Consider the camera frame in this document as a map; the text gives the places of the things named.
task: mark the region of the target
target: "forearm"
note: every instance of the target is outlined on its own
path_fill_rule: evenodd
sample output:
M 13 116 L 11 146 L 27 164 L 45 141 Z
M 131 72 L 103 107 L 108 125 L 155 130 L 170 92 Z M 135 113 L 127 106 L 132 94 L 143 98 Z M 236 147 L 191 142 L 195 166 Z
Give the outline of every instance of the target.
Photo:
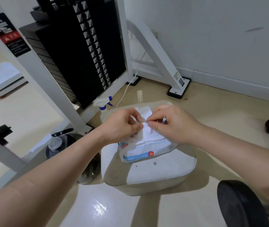
M 0 190 L 0 226 L 44 226 L 95 154 L 106 144 L 95 129 Z
M 225 163 L 269 199 L 269 149 L 207 126 L 193 145 Z

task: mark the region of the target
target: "white power cord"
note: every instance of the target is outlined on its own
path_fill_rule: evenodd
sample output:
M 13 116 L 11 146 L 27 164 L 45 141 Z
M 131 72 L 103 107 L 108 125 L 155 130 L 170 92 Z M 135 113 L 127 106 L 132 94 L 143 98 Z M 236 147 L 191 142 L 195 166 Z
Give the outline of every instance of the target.
M 141 61 L 143 60 L 143 58 L 144 58 L 144 56 L 145 56 L 145 54 L 146 54 L 146 51 L 144 52 L 144 54 L 143 54 L 143 56 L 142 56 L 142 58 L 140 59 L 140 61 L 139 61 L 139 64 L 141 63 Z M 138 67 L 138 69 L 137 69 L 137 71 L 136 71 L 136 74 L 134 75 L 134 77 L 133 77 L 133 79 L 129 82 L 129 84 L 127 85 L 127 87 L 126 87 L 126 89 L 125 89 L 125 92 L 124 92 L 124 94 L 123 94 L 123 96 L 122 96 L 122 98 L 120 99 L 120 101 L 117 103 L 117 105 L 116 105 L 116 107 L 121 103 L 121 101 L 122 101 L 122 99 L 124 98 L 124 96 L 125 96 L 125 93 L 126 93 L 126 91 L 127 91 L 127 88 L 128 88 L 128 86 L 131 84 L 131 82 L 135 79 L 135 77 L 136 77 L 136 75 L 137 75 L 137 73 L 138 73 L 138 71 L 139 71 L 139 67 Z

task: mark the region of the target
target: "hand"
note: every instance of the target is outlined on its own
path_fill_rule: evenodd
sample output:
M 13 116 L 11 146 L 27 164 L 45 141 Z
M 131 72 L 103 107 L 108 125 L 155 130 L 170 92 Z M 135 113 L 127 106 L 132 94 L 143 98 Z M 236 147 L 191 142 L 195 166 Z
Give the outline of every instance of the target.
M 136 123 L 131 116 L 142 122 L 141 115 L 134 108 L 127 108 L 116 111 L 98 127 L 107 144 L 121 142 L 143 129 L 143 124 Z
M 193 144 L 194 139 L 203 130 L 203 125 L 185 110 L 174 105 L 160 105 L 146 120 L 148 126 L 155 129 L 161 135 L 178 144 Z

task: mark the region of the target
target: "wet wipes package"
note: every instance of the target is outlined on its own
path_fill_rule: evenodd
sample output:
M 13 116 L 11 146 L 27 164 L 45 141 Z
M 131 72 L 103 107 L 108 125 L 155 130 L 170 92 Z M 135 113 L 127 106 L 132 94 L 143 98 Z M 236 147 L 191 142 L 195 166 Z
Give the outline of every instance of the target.
M 150 107 L 136 108 L 143 119 L 144 128 L 137 134 L 119 143 L 122 162 L 129 163 L 152 156 L 168 153 L 177 144 L 167 140 L 164 136 L 151 129 L 146 119 L 152 114 Z

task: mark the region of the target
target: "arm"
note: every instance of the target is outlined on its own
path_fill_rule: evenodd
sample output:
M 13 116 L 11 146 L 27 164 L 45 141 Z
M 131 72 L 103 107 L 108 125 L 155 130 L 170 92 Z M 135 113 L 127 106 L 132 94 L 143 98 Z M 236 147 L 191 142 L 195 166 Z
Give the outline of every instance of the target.
M 167 124 L 154 122 L 163 118 Z M 202 125 L 177 106 L 159 106 L 146 122 L 177 143 L 188 143 L 213 155 L 269 199 L 269 149 Z
M 92 158 L 105 145 L 143 128 L 134 109 L 114 113 L 104 124 L 0 190 L 0 226 L 45 226 Z

